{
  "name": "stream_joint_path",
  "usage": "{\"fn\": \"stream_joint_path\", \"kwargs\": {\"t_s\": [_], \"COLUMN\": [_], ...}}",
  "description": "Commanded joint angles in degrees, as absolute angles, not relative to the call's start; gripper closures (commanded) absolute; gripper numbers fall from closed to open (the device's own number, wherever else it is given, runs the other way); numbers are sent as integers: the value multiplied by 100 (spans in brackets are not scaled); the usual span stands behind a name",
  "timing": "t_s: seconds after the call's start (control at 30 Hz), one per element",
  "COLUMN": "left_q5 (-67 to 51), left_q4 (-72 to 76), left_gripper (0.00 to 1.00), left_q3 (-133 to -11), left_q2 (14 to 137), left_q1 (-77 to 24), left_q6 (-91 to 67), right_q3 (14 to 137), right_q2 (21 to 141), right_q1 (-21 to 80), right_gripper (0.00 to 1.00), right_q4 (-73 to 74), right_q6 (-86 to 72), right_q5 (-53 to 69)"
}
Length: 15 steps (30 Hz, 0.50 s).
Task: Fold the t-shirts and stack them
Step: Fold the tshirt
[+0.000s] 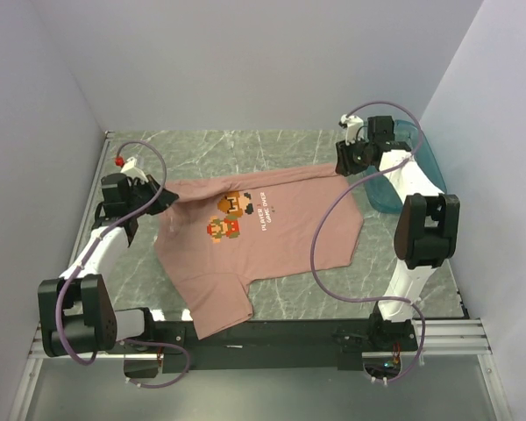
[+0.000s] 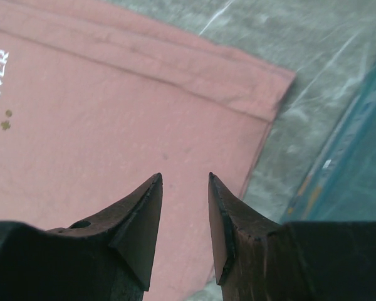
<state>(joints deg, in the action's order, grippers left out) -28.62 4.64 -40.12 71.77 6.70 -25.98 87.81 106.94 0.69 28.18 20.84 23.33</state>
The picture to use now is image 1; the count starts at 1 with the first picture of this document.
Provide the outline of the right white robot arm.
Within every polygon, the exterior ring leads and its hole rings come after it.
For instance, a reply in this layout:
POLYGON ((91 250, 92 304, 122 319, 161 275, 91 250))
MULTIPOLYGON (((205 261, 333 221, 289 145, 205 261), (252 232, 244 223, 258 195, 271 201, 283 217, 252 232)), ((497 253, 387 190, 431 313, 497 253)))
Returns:
POLYGON ((345 140, 336 145, 340 175, 357 175, 375 168, 402 203, 394 233, 397 263, 386 293, 373 307, 367 328, 372 348, 386 350, 413 339, 414 304, 424 285, 457 245, 460 201, 445 194, 416 162, 416 148, 395 138, 390 116, 344 115, 345 140))

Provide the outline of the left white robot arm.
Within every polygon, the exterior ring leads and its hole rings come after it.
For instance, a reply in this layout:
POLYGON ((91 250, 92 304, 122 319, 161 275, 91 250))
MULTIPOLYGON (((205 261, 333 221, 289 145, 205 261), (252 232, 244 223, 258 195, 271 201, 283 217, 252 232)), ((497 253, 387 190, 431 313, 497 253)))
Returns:
POLYGON ((88 244, 59 277, 38 288, 42 345, 49 357, 109 351, 123 339, 140 353, 157 344, 158 332, 147 323, 149 311, 115 311, 105 278, 135 239, 138 218, 161 214, 179 195, 151 175, 123 173, 103 177, 101 192, 88 244))

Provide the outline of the teal plastic basin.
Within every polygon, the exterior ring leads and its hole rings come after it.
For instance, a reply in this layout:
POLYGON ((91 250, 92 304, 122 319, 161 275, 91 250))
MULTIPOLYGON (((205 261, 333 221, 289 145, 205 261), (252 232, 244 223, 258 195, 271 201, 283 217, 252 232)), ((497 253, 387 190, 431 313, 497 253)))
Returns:
MULTIPOLYGON (((418 130, 411 122, 395 120, 394 139, 396 142, 407 143, 413 149, 418 144, 418 130)), ((387 168, 400 163, 405 158, 405 152, 392 151, 396 153, 395 161, 390 158, 392 155, 388 154, 387 168)), ((435 196, 437 193, 431 185, 436 186, 438 192, 447 192, 435 155, 426 135, 423 134, 423 143, 410 162, 395 171, 374 177, 365 183, 365 190, 369 203, 376 211, 399 214, 406 196, 414 193, 435 196), (424 175, 419 175, 419 168, 424 175)))

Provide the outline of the pink printed t shirt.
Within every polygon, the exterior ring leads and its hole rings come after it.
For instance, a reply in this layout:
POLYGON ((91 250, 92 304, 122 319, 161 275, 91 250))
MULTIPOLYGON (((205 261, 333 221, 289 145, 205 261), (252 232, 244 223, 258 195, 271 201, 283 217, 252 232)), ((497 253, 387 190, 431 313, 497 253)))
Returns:
POLYGON ((253 315, 250 284, 352 262, 364 218, 332 163, 179 180, 154 249, 199 339, 253 315))

